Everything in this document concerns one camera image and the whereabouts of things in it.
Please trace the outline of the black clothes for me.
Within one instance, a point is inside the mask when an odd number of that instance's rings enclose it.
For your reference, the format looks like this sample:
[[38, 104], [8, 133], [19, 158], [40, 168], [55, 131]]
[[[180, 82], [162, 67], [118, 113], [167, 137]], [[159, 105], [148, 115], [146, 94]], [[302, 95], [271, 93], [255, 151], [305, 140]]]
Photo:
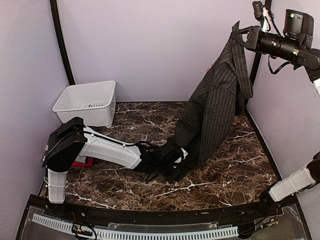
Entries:
[[175, 125], [171, 138], [187, 153], [187, 173], [211, 158], [227, 138], [234, 117], [253, 97], [244, 47], [229, 37], [206, 71]]

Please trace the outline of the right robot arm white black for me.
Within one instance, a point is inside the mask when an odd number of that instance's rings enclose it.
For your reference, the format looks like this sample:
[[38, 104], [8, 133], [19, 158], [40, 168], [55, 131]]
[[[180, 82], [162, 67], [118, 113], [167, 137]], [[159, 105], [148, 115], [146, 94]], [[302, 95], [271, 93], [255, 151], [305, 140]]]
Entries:
[[263, 26], [232, 36], [247, 50], [263, 54], [248, 109], [275, 160], [282, 180], [266, 190], [255, 213], [266, 217], [274, 202], [320, 182], [320, 15], [289, 6], [283, 28], [257, 15]]

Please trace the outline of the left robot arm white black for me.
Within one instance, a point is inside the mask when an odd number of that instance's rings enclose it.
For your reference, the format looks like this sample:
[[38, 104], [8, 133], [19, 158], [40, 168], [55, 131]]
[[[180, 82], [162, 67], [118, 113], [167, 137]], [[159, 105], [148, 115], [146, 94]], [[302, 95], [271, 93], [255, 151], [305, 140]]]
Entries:
[[169, 140], [162, 146], [147, 141], [127, 143], [105, 136], [74, 117], [53, 131], [48, 138], [43, 158], [47, 171], [48, 200], [51, 210], [60, 218], [71, 213], [65, 203], [67, 173], [74, 162], [87, 158], [104, 160], [139, 173], [170, 176], [188, 153]]

